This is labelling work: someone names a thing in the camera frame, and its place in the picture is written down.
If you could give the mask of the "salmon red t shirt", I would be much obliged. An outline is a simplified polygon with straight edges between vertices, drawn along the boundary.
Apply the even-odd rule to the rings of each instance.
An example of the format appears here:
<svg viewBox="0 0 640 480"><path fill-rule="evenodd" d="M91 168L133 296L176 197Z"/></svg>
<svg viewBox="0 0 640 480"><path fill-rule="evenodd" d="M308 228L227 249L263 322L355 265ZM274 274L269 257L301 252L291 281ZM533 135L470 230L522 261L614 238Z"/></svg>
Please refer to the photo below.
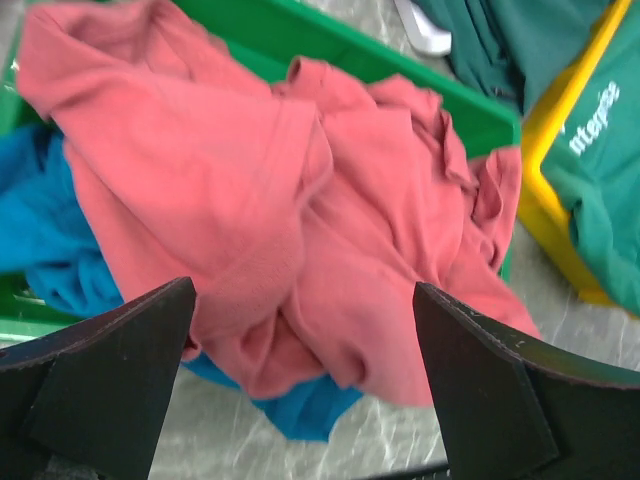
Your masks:
<svg viewBox="0 0 640 480"><path fill-rule="evenodd" d="M270 85L169 1L33 6L18 64L123 298L190 277L184 356L249 395L427 404L419 282L536 334L498 275L520 152L469 160L437 93L305 57Z"/></svg>

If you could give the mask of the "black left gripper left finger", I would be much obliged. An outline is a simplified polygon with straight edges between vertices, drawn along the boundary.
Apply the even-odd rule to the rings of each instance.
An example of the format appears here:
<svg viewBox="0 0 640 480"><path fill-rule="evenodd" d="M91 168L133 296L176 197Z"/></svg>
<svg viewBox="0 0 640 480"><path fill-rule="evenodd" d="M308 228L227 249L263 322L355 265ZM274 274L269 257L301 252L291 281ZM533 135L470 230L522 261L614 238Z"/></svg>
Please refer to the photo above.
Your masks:
<svg viewBox="0 0 640 480"><path fill-rule="evenodd" d="M125 305L1 351L1 476L50 460L145 479L196 300L177 278Z"/></svg>

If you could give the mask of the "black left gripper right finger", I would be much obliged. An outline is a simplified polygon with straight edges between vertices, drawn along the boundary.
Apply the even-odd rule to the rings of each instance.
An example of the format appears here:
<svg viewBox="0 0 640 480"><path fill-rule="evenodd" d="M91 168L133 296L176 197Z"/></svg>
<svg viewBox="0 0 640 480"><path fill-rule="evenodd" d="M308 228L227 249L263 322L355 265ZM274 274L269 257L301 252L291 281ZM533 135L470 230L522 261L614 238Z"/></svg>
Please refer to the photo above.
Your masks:
<svg viewBox="0 0 640 480"><path fill-rule="evenodd" d="M639 374L419 283L415 323L454 479L636 479Z"/></svg>

